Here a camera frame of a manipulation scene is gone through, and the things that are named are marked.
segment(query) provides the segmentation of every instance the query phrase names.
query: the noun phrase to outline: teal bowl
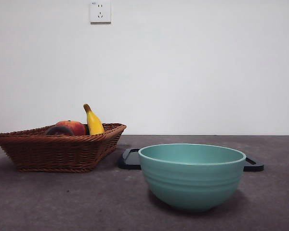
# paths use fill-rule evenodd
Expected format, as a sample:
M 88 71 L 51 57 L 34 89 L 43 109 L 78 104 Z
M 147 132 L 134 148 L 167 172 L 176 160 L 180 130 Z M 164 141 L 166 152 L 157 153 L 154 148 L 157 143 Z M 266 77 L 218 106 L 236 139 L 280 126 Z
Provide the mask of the teal bowl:
M 138 153 L 150 191 L 172 207 L 196 212 L 235 192 L 246 158 L 235 149 L 192 143 L 152 145 Z

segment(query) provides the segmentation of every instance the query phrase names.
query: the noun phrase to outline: countertop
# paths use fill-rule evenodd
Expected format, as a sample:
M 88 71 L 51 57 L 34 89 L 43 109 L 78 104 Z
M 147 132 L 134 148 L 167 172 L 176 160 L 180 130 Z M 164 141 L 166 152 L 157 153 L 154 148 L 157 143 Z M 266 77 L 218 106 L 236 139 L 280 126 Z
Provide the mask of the countertop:
M 118 168 L 127 148 L 189 142 L 238 149 L 264 163 L 207 212 L 157 199 L 141 170 Z M 0 148 L 0 231 L 289 231 L 289 136 L 122 135 L 89 173 L 18 172 Z

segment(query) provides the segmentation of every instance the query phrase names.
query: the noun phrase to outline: electrical outlet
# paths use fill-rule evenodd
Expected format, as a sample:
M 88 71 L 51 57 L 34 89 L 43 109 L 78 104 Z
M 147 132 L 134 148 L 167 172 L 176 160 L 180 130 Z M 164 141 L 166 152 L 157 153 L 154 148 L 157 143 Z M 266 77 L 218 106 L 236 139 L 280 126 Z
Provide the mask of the electrical outlet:
M 110 0 L 92 0 L 90 3 L 90 22 L 111 23 Z

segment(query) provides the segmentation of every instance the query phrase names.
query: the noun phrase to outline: yellow banana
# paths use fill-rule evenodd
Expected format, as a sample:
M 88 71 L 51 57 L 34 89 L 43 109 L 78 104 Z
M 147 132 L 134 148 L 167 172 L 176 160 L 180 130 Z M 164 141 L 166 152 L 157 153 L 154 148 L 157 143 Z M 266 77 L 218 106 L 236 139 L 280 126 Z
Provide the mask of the yellow banana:
M 89 134 L 95 135 L 95 134 L 103 133 L 104 127 L 100 119 L 93 113 L 90 106 L 87 104 L 84 104 L 83 108 L 85 109 L 87 113 L 87 124 L 89 128 Z

